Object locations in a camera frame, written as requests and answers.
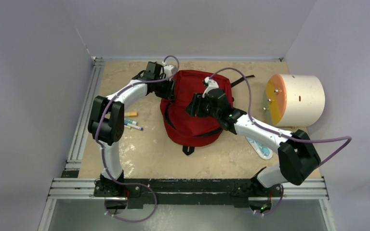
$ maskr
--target table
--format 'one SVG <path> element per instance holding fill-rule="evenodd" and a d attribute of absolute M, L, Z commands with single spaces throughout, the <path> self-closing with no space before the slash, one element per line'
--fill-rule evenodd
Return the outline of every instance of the table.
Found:
<path fill-rule="evenodd" d="M 99 94 L 107 96 L 123 86 L 139 71 L 145 69 L 147 62 L 108 61 L 104 70 Z M 273 74 L 289 74 L 285 62 L 181 62 L 180 69 L 193 69 L 215 72 L 223 67 L 234 67 L 245 75 L 255 75 L 249 79 L 252 90 L 252 115 L 262 120 L 263 91 Z M 234 81 L 240 78 L 237 72 L 226 70 L 221 75 Z M 248 89 L 246 83 L 232 88 L 234 106 L 247 111 Z M 171 141 L 167 136 L 161 111 L 160 98 L 154 94 L 140 99 L 127 111 L 137 111 L 133 117 L 144 127 L 144 131 L 125 129 L 120 140 L 120 161 L 126 178 L 205 178 L 231 179 L 251 178 L 264 166 L 278 162 L 275 154 L 270 160 L 261 159 L 252 149 L 245 137 L 224 131 L 214 143 L 195 148 L 195 152 L 186 156 L 182 146 Z M 79 178 L 98 178 L 103 169 L 100 152 L 95 141 L 89 136 L 86 142 Z M 321 178 L 316 169 L 310 178 Z"/>

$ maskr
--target yellow panel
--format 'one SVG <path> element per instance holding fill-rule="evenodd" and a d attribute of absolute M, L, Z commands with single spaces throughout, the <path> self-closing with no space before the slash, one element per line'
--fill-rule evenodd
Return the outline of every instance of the yellow panel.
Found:
<path fill-rule="evenodd" d="M 267 99 L 271 99 L 271 101 L 269 102 L 270 116 L 272 117 L 273 125 L 276 125 L 280 122 L 281 115 L 278 109 L 277 97 L 274 93 L 274 86 L 271 79 L 267 82 L 266 85 L 266 96 Z"/>

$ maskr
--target yellow eraser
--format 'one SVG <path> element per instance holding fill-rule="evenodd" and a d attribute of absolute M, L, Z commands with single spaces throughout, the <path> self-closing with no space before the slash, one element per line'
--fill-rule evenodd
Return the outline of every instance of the yellow eraser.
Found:
<path fill-rule="evenodd" d="M 125 113 L 124 113 L 124 116 L 125 116 L 125 117 L 134 117 L 134 116 L 138 116 L 138 112 L 125 112 Z"/>

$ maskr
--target red backpack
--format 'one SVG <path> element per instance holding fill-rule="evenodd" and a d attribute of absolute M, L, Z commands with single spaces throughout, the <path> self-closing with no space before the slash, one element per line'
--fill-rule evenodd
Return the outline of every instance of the red backpack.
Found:
<path fill-rule="evenodd" d="M 203 80 L 212 73 L 182 70 L 175 74 L 175 99 L 162 99 L 160 109 L 164 118 L 164 125 L 168 136 L 177 144 L 183 145 L 182 151 L 186 155 L 194 152 L 195 147 L 202 147 L 213 143 L 222 133 L 222 128 L 213 117 L 190 116 L 185 108 L 191 103 L 194 93 L 203 93 Z M 243 81 L 243 78 L 230 83 L 229 79 L 215 75 L 213 79 L 223 89 L 230 104 L 233 104 L 232 87 Z"/>

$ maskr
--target wall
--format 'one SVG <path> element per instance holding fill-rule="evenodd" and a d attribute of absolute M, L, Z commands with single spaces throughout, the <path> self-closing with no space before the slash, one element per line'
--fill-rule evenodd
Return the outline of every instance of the wall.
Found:
<path fill-rule="evenodd" d="M 316 75 L 324 86 L 311 137 L 354 138 L 321 167 L 337 230 L 370 230 L 370 1 L 318 0 L 286 60 L 291 73 Z M 317 149 L 325 158 L 337 145 Z"/>
<path fill-rule="evenodd" d="M 0 230 L 38 228 L 91 59 L 59 0 L 0 0 Z"/>
<path fill-rule="evenodd" d="M 91 55 L 284 57 L 316 0 L 64 0 Z"/>

